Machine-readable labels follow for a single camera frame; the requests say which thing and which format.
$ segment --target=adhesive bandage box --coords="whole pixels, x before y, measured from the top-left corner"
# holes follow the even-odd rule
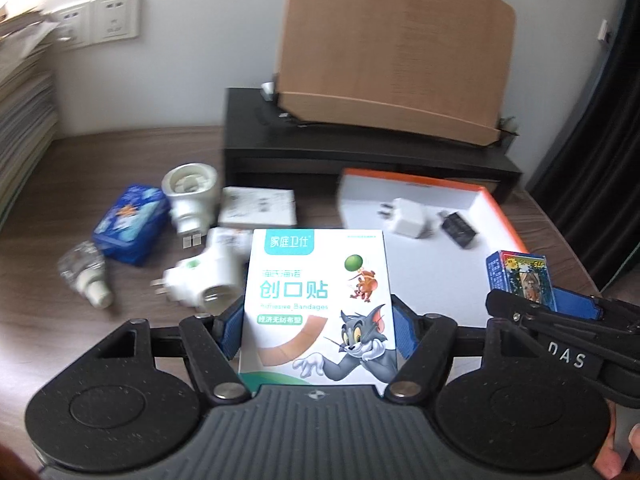
[[[258,229],[240,376],[261,384],[374,384],[398,371],[382,231]]]

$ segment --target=white box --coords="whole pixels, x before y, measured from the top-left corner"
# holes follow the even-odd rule
[[[431,228],[425,238],[393,233],[378,215],[380,204],[402,197],[422,205]],[[440,211],[459,212],[478,234],[460,248],[440,228]],[[338,211],[349,229],[382,229],[391,292],[416,314],[436,312],[461,326],[485,327],[490,291],[486,258],[498,250],[527,248],[483,186],[384,171],[347,169],[338,190]],[[456,357],[453,379],[478,368],[480,358]]]
[[[225,187],[220,227],[235,229],[288,228],[296,225],[296,202],[290,189]]]
[[[260,384],[374,384],[398,371],[379,230],[256,230],[240,377]]]

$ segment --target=white plug adapter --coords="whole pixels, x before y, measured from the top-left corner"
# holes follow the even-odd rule
[[[210,234],[199,256],[180,260],[161,280],[151,282],[161,287],[156,294],[166,293],[172,301],[216,316],[239,298],[244,291],[240,258],[228,244],[212,240],[216,237]]]
[[[183,248],[197,246],[214,221],[218,174],[207,164],[185,164],[162,179],[162,192],[171,203],[171,219]]]
[[[422,204],[412,200],[395,198],[391,204],[382,204],[379,213],[392,232],[409,238],[419,238],[427,227]]]

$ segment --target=small white box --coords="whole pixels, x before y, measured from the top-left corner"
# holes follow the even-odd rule
[[[296,202],[290,189],[225,187],[218,225],[235,229],[296,226]]]

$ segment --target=black curtain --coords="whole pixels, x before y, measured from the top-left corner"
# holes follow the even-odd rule
[[[626,0],[587,110],[531,194],[598,288],[640,242],[640,0]]]

